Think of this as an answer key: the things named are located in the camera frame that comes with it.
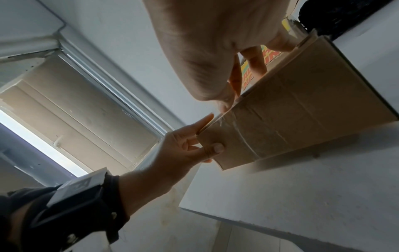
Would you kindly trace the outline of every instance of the cardboard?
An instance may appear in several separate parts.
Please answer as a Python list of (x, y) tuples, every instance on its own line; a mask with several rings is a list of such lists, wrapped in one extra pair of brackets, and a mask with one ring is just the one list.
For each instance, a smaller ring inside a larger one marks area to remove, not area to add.
[(314, 32), (197, 138), (220, 142), (223, 169), (398, 120), (327, 37)]

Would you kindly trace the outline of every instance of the cardboard box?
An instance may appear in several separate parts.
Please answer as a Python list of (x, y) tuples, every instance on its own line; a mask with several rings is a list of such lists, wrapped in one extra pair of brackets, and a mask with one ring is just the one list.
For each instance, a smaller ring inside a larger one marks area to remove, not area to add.
[(328, 38), (311, 33), (197, 138), (225, 145), (215, 161), (226, 170), (397, 120)]

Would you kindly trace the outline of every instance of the fingernail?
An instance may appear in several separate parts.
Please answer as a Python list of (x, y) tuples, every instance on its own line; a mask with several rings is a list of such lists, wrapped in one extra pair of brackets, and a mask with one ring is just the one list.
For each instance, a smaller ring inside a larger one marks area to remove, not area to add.
[(215, 144), (215, 146), (213, 146), (213, 150), (216, 153), (222, 153), (224, 151), (224, 146), (222, 144)]

